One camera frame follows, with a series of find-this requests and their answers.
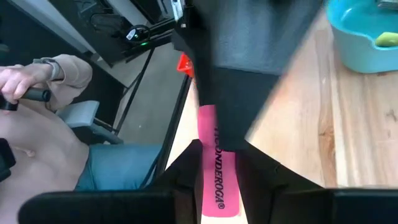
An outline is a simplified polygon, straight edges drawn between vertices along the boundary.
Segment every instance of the wooden table surface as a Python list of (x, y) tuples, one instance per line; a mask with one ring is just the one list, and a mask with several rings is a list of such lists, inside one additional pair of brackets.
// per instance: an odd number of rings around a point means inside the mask
[[(398, 185), (398, 72), (359, 74), (334, 52), (321, 13), (247, 135), (258, 149), (324, 187)], [(192, 85), (169, 166), (197, 133)], [(203, 217), (202, 223), (247, 223)]]

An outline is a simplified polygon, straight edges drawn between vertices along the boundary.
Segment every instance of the blue plastic container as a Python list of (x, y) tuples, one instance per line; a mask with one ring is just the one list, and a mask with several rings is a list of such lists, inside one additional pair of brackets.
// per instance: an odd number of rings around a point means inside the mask
[(341, 60), (361, 73), (398, 70), (398, 47), (378, 47), (383, 32), (398, 33), (398, 11), (375, 0), (329, 0), (326, 10)]

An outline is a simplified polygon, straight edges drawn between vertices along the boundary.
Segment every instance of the teal shorts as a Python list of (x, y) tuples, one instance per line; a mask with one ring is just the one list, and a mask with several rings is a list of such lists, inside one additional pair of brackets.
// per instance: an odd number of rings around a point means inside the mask
[(138, 189), (161, 147), (134, 144), (92, 145), (75, 190)]

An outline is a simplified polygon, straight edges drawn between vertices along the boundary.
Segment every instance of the black metal frame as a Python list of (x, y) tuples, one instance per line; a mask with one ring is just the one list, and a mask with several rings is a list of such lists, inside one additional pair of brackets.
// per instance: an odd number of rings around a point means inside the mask
[(167, 19), (161, 21), (154, 26), (149, 28), (150, 37), (146, 45), (138, 44), (131, 49), (125, 50), (122, 54), (127, 58), (126, 62), (129, 62), (136, 57), (140, 56), (147, 50), (160, 47), (171, 42), (172, 31), (175, 27), (175, 21), (173, 19)]

